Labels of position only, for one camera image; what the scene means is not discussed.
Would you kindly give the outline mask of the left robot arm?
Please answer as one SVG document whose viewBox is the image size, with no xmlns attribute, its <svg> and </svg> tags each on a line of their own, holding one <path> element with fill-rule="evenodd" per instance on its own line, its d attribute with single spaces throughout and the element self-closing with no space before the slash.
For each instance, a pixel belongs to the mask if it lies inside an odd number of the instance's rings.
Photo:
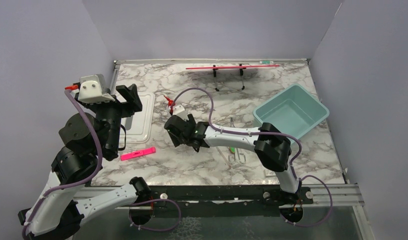
<svg viewBox="0 0 408 240">
<path fill-rule="evenodd" d="M 110 101 L 83 103 L 86 88 L 75 83 L 64 92 L 77 114 L 59 130 L 64 145 L 56 154 L 47 183 L 33 207 L 21 210 L 18 218 L 25 240 L 64 240 L 74 235 L 87 221 L 128 204 L 144 205 L 151 189 L 142 177 L 115 190 L 84 200 L 75 194 L 101 170 L 103 160 L 112 161 L 120 151 L 121 120 L 142 111 L 137 86 L 119 85 Z"/>
</svg>

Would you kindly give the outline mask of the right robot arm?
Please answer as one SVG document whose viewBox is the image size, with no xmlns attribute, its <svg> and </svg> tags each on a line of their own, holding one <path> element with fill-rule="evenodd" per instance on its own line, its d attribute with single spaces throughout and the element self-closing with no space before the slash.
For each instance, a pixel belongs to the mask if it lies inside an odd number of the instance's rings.
<svg viewBox="0 0 408 240">
<path fill-rule="evenodd" d="M 165 123 L 175 147 L 186 145 L 199 152 L 200 148 L 233 147 L 255 153 L 261 164 L 275 173 L 281 199 L 292 204 L 301 196 L 301 182 L 289 165 L 291 141 L 270 123 L 261 127 L 234 128 L 196 122 L 191 114 L 184 120 L 172 115 Z"/>
</svg>

